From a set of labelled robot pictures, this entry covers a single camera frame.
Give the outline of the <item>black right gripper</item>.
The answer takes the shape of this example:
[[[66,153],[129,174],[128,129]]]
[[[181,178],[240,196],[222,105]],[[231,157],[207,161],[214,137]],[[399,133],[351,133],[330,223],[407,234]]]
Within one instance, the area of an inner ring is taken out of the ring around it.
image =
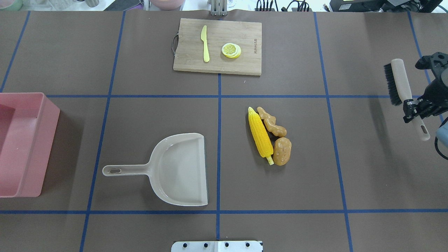
[[[435,79],[425,88],[424,94],[418,99],[406,99],[403,104],[403,120],[407,124],[416,117],[427,118],[439,116],[448,110],[446,53],[435,52],[422,56],[415,64],[418,70],[431,70]]]

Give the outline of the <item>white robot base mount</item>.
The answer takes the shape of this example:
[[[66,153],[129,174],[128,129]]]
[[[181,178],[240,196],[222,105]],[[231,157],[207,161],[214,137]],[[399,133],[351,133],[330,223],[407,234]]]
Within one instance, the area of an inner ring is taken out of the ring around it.
[[[263,252],[262,241],[179,241],[173,243],[171,252]]]

